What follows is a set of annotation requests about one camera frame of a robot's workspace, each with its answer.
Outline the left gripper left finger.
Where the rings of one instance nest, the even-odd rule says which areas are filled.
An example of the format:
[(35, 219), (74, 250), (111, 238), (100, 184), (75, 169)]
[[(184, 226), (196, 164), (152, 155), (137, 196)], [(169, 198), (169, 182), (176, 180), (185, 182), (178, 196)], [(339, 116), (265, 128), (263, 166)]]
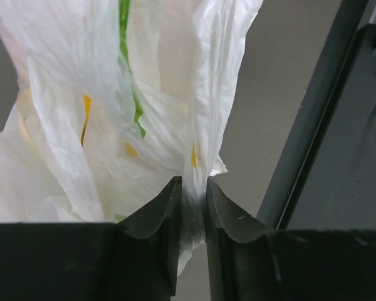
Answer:
[(182, 179), (123, 221), (0, 223), (0, 300), (170, 300)]

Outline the white plastic bag with fruit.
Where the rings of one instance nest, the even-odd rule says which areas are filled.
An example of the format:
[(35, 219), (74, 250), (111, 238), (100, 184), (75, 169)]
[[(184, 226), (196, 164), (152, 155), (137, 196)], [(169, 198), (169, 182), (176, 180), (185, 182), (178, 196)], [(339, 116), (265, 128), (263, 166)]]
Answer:
[(178, 271), (205, 241), (261, 1), (0, 1), (19, 91), (0, 132), (0, 222), (115, 223), (182, 177)]

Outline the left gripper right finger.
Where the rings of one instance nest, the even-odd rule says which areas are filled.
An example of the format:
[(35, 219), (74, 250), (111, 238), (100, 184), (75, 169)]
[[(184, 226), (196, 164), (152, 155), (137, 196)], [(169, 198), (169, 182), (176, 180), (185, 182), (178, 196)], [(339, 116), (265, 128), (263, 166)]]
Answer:
[(276, 230), (206, 189), (212, 300), (376, 300), (376, 231)]

